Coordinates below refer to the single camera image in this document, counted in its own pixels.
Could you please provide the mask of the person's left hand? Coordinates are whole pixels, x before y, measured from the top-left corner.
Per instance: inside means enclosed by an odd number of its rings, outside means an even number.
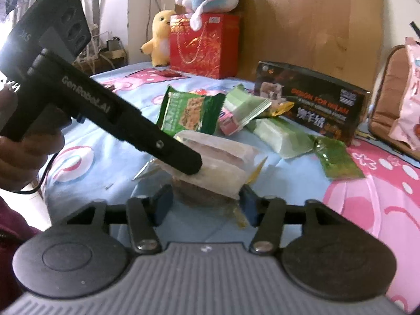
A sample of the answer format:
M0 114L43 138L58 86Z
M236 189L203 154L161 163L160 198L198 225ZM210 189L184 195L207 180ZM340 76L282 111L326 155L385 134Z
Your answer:
M46 116L36 121L36 128L21 141L2 137L1 189L19 191L31 183L48 157L64 147L62 129L70 124L70 118L52 106Z

